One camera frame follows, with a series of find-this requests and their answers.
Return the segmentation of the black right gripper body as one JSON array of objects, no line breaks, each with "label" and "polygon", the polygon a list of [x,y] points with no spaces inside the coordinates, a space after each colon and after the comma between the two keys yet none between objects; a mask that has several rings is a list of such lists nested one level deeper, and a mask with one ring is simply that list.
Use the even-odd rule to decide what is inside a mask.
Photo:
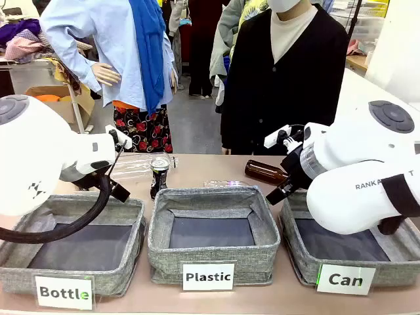
[{"label": "black right gripper body", "polygon": [[290,190],[307,190],[312,183],[312,179],[304,172],[301,166],[300,156],[302,150],[303,145],[298,145],[281,162],[281,166],[287,174],[286,183],[290,186]]}]

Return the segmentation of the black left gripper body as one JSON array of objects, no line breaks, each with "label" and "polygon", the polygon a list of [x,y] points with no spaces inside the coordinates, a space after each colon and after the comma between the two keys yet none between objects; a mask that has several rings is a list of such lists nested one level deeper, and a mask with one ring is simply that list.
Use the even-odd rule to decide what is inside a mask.
[{"label": "black left gripper body", "polygon": [[105,192],[112,191],[111,178],[107,174],[89,174],[82,179],[78,180],[78,187],[80,189],[90,189],[92,187],[98,188]]}]

